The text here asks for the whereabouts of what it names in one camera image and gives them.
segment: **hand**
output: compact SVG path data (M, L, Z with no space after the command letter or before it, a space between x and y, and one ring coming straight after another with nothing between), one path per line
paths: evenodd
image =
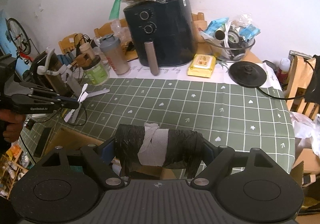
M19 115L8 109L0 109L0 120L11 123L7 125L7 129L3 132L4 139L10 143L17 141L26 120L25 115Z

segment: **bicycle wheel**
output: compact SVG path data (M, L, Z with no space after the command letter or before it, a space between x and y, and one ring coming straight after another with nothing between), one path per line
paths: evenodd
M30 41L21 24L16 19L9 18L7 20L7 28L10 38L17 47L17 50L29 55L31 52Z

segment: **white tape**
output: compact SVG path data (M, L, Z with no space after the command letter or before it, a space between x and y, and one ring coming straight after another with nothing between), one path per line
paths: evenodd
M158 124L145 123L143 144L138 152L142 165L163 166L168 146L169 129L159 129Z

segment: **green ribbon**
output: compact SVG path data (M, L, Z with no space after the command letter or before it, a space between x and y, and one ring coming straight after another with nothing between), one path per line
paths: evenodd
M121 0L115 0L109 15L109 20L119 19L120 4Z

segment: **bottle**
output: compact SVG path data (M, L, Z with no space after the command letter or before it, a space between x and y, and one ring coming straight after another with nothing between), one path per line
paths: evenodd
M95 56L89 66L82 67L82 69L94 86L102 85L110 77L102 64L99 55Z
M107 34L100 39L100 50L107 57L109 65L117 75L123 75L129 71L130 66L121 48L120 39Z
M103 54L103 52L100 50L100 39L101 37L94 37L94 43L96 44L96 47L93 48L93 52L95 55L99 55L101 58L101 61L104 65L108 64L106 56Z
M290 60L287 58L282 58L279 64L279 69L277 71L277 78L280 82L280 84L284 84L288 74L289 74L289 69L290 69Z
M81 53L83 53L83 54L87 53L89 55L90 59L94 60L95 55L94 55L94 52L93 52L89 42L82 44L79 49L80 49Z

